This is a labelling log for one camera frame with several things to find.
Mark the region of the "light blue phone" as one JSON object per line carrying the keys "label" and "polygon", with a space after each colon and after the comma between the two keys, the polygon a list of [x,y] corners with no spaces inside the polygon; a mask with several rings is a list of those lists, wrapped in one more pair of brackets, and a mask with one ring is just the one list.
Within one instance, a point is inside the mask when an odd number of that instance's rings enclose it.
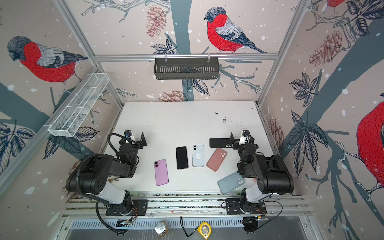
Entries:
{"label": "light blue phone", "polygon": [[204,153],[205,149],[203,145],[194,145],[192,157],[193,167],[203,167],[205,165]]}

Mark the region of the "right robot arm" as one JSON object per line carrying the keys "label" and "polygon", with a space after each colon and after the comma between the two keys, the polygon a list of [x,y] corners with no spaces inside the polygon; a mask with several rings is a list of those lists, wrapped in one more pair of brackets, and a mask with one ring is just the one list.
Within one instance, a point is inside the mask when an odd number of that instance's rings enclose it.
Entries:
{"label": "right robot arm", "polygon": [[242,190],[240,209],[255,211],[264,199],[273,194],[292,194],[294,181],[283,159],[279,155],[265,156],[258,151],[258,145],[248,130],[243,130],[239,139],[230,136],[229,145],[237,150],[240,160],[238,173],[243,178],[255,179],[256,183]]}

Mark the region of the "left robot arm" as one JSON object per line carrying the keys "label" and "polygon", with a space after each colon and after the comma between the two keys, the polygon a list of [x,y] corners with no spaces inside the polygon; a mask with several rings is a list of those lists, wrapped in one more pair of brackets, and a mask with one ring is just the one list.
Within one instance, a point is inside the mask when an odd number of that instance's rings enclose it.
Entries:
{"label": "left robot arm", "polygon": [[67,179],[66,190],[128,214],[134,209],[131,194],[110,183],[108,177],[132,178],[140,162],[139,150],[147,146],[147,141],[144,133],[136,141],[131,130],[126,130],[123,135],[110,133],[107,141],[115,155],[84,157]]}

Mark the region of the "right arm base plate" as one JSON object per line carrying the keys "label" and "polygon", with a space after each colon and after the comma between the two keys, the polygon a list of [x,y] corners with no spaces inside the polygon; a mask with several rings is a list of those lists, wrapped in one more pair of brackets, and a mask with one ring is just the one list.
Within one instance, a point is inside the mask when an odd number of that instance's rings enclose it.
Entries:
{"label": "right arm base plate", "polygon": [[226,199],[225,208],[228,215],[266,215],[264,203],[250,203],[241,199]]}

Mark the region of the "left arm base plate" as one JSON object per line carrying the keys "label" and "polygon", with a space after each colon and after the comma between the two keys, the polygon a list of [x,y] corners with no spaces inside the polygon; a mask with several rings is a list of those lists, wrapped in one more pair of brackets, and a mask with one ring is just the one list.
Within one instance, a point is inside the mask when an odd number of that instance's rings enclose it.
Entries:
{"label": "left arm base plate", "polygon": [[106,216],[108,217],[125,217],[125,216],[145,216],[148,200],[128,200],[120,205],[108,205]]}

